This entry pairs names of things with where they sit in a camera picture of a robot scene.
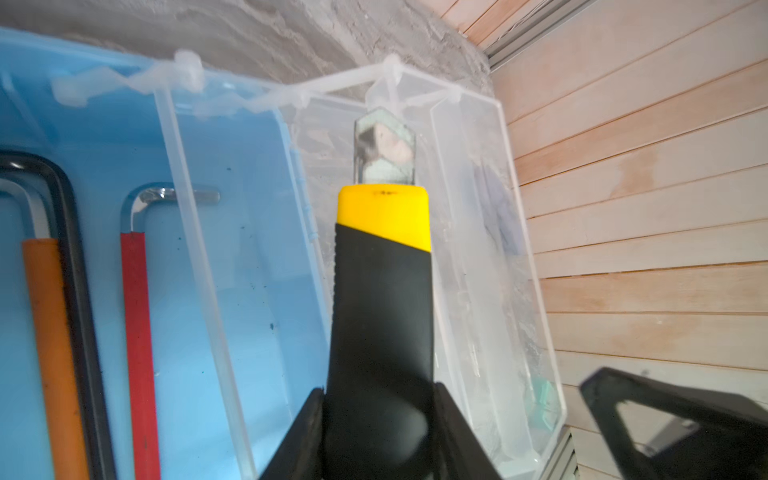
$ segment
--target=black rubber grip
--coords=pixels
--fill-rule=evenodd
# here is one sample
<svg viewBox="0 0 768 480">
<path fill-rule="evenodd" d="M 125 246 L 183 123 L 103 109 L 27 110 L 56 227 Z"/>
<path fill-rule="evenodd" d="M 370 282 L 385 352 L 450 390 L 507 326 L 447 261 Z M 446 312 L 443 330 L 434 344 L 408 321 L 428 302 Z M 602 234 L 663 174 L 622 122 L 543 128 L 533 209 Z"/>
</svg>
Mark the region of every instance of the black rubber grip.
<svg viewBox="0 0 768 480">
<path fill-rule="evenodd" d="M 432 474 L 429 252 L 336 225 L 326 480 Z"/>
</svg>

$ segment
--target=hex key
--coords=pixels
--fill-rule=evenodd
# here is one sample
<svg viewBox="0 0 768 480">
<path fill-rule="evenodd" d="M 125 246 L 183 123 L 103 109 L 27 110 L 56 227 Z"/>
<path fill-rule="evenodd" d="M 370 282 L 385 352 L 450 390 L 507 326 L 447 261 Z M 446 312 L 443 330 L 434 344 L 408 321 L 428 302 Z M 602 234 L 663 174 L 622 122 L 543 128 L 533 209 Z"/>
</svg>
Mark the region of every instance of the hex key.
<svg viewBox="0 0 768 480">
<path fill-rule="evenodd" d="M 50 190 L 91 480 L 116 480 L 72 185 L 58 165 L 34 154 L 0 151 L 0 171 L 34 174 Z"/>
<path fill-rule="evenodd" d="M 57 480 L 88 478 L 88 456 L 64 298 L 58 241 L 51 238 L 42 196 L 18 179 L 0 177 L 0 192 L 22 208 L 22 242 L 35 345 L 40 366 L 48 443 Z"/>
<path fill-rule="evenodd" d="M 194 198 L 198 203 L 217 203 L 219 192 L 212 188 L 195 189 Z M 128 194 L 120 215 L 125 343 L 137 480 L 160 480 L 144 215 L 151 205 L 175 201 L 176 190 L 172 183 L 145 184 Z"/>
</svg>

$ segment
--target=wooden wall panel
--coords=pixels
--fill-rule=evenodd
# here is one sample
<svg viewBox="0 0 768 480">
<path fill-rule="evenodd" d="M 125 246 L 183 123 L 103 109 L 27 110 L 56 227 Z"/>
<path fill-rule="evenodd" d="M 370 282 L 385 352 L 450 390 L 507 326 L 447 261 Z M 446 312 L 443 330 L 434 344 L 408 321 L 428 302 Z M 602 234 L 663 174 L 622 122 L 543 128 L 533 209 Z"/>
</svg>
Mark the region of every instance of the wooden wall panel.
<svg viewBox="0 0 768 480">
<path fill-rule="evenodd" d="M 535 253 L 768 218 L 768 165 L 536 217 Z"/>
<path fill-rule="evenodd" d="M 554 278 L 541 292 L 548 312 L 768 313 L 768 263 Z"/>
<path fill-rule="evenodd" d="M 768 61 L 763 61 L 519 157 L 518 179 L 527 184 L 766 106 Z"/>
<path fill-rule="evenodd" d="M 579 465 L 586 465 L 601 472 L 620 477 L 619 469 L 614 463 L 608 445 L 599 433 L 589 432 L 588 430 L 571 427 L 573 435 L 574 449 Z"/>
<path fill-rule="evenodd" d="M 457 0 L 442 16 L 445 23 L 460 32 L 471 27 L 478 18 L 493 6 L 495 0 Z"/>
<path fill-rule="evenodd" d="M 526 0 L 497 0 L 491 8 L 478 18 L 478 20 L 467 28 L 464 33 L 467 39 L 479 44 L 485 40 L 507 17 L 511 17 Z"/>
<path fill-rule="evenodd" d="M 605 472 L 600 472 L 594 468 L 589 468 L 586 465 L 578 466 L 579 480 L 614 480 L 613 475 L 609 475 Z"/>
<path fill-rule="evenodd" d="M 589 5 L 492 75 L 511 123 L 752 0 L 614 0 Z"/>
<path fill-rule="evenodd" d="M 534 255 L 542 278 L 768 260 L 768 220 Z"/>
<path fill-rule="evenodd" d="M 585 478 L 602 366 L 768 409 L 767 59 L 768 0 L 595 0 L 493 74 Z"/>
<path fill-rule="evenodd" d="M 768 110 L 524 185 L 530 217 L 768 164 Z"/>
<path fill-rule="evenodd" d="M 660 382 L 738 393 L 768 409 L 768 372 L 764 370 L 564 351 L 558 351 L 557 358 L 561 381 L 565 385 L 579 386 L 601 367 L 610 366 Z"/>
<path fill-rule="evenodd" d="M 525 18 L 526 15 L 533 12 L 533 10 L 536 9 L 540 3 L 541 0 L 527 0 L 522 5 L 522 7 L 520 7 L 508 18 L 502 17 L 501 24 L 497 26 L 487 37 L 485 37 L 484 40 L 480 41 L 477 46 L 485 50 L 486 48 L 496 43 L 496 41 L 503 37 L 508 31 L 510 31 L 516 23 Z"/>
<path fill-rule="evenodd" d="M 578 387 L 566 385 L 563 387 L 565 402 L 568 404 L 567 425 L 599 433 L 598 424 L 584 403 Z M 619 406 L 619 414 L 626 422 L 627 430 L 636 443 L 646 444 L 658 434 L 664 426 L 674 418 L 674 415 L 639 406 L 635 403 L 624 403 Z"/>
<path fill-rule="evenodd" d="M 768 315 L 550 313 L 549 326 L 558 350 L 768 370 Z"/>
<path fill-rule="evenodd" d="M 536 151 L 768 58 L 766 16 L 768 0 L 760 0 L 512 122 L 515 153 Z"/>
</svg>

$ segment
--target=red handle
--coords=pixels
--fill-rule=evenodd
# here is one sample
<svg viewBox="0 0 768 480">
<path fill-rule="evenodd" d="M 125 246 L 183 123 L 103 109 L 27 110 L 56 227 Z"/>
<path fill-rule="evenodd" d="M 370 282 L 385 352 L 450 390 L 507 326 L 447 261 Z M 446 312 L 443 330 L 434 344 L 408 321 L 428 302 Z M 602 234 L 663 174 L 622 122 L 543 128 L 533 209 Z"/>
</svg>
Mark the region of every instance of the red handle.
<svg viewBox="0 0 768 480">
<path fill-rule="evenodd" d="M 136 480 L 160 480 L 160 449 L 154 401 L 152 330 L 149 320 L 147 251 L 143 233 L 121 233 L 125 340 Z"/>
</svg>

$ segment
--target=plastic storage box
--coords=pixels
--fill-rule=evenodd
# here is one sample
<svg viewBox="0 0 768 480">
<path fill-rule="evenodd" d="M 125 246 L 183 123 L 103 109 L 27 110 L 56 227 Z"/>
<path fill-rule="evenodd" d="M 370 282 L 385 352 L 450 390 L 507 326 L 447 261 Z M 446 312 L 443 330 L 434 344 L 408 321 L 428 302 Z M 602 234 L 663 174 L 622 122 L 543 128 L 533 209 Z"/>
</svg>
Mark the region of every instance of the plastic storage box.
<svg viewBox="0 0 768 480">
<path fill-rule="evenodd" d="M 147 215 L 163 477 L 256 478 L 327 374 L 336 197 L 353 123 L 384 107 L 417 133 L 430 195 L 435 379 L 506 478 L 537 478 L 564 402 L 499 103 L 402 65 L 296 85 L 0 29 L 0 149 L 70 177 L 119 478 L 133 478 L 120 207 L 173 181 Z M 220 191 L 196 205 L 193 186 Z M 0 197 L 0 462 L 52 478 L 18 244 Z"/>
</svg>

